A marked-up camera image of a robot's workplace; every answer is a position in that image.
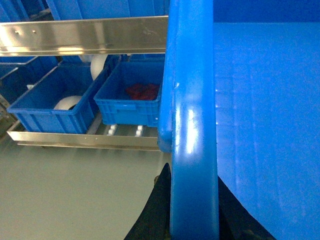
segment white roll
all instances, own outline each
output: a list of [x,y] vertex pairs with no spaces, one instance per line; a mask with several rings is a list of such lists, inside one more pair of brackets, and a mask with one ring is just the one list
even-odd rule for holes
[[96,54],[93,56],[90,65],[90,72],[93,80],[99,76],[101,71],[104,69],[108,54]]
[[55,105],[55,110],[69,110],[81,100],[81,96],[68,96],[61,99],[57,105]]

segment blue storage bin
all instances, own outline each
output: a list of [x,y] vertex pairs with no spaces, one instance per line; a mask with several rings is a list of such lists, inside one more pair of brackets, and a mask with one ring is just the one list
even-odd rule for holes
[[164,62],[165,54],[133,54],[129,58],[130,62]]
[[57,59],[52,56],[31,57],[27,62],[0,63],[0,95],[12,104],[28,90],[27,85],[35,84],[57,64]]
[[37,15],[48,8],[46,1],[43,0],[16,0],[20,1],[29,17]]
[[28,14],[20,0],[0,1],[0,22],[19,22],[28,19]]
[[[102,114],[103,123],[158,125],[161,89],[156,100],[130,100],[126,88],[140,84],[161,85],[164,62],[121,62],[103,84],[94,100]],[[106,72],[98,78],[106,79]]]
[[[118,62],[119,56],[108,56],[105,71],[110,73]],[[98,111],[94,95],[105,80],[93,81],[87,63],[61,63],[7,111],[15,114],[29,132],[84,134]],[[82,98],[72,110],[54,109],[61,99],[69,96]]]
[[169,0],[47,0],[55,20],[167,15]]
[[27,64],[34,56],[2,56],[0,57],[0,64],[10,64],[10,65],[24,65]]

